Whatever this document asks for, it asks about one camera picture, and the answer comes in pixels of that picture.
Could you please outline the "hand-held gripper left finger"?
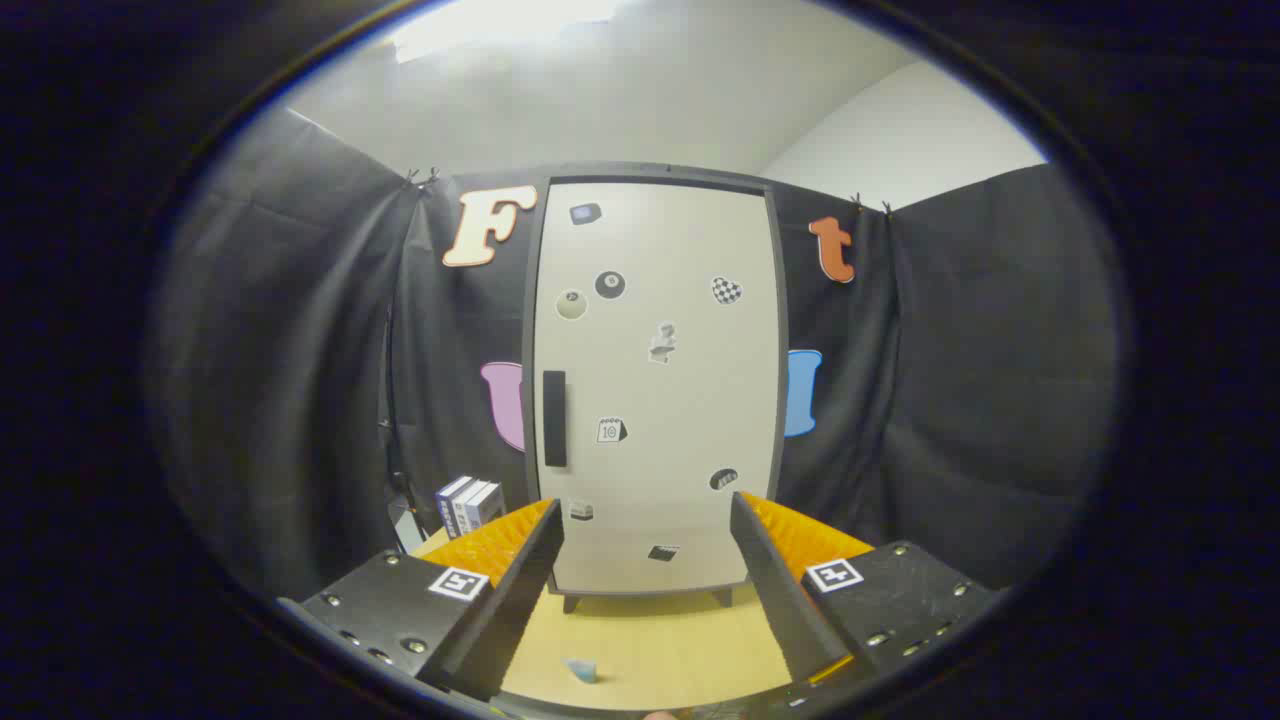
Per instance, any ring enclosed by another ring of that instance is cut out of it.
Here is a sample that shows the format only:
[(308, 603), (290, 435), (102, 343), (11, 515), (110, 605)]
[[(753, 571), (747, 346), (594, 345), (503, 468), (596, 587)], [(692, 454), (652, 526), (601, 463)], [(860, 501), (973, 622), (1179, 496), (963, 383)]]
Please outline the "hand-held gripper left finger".
[(422, 557), (385, 551), (300, 605), (310, 630), (398, 682), (498, 694), (564, 539), (545, 498)]

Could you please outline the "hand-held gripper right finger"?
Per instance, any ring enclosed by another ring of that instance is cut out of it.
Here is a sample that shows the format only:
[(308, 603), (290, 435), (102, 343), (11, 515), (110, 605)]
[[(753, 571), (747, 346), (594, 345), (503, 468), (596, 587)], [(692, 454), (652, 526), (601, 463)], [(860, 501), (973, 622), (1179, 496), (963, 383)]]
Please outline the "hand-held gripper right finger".
[(873, 682), (948, 643), (1002, 598), (919, 544), (870, 546), (736, 492), (730, 532), (795, 682)]

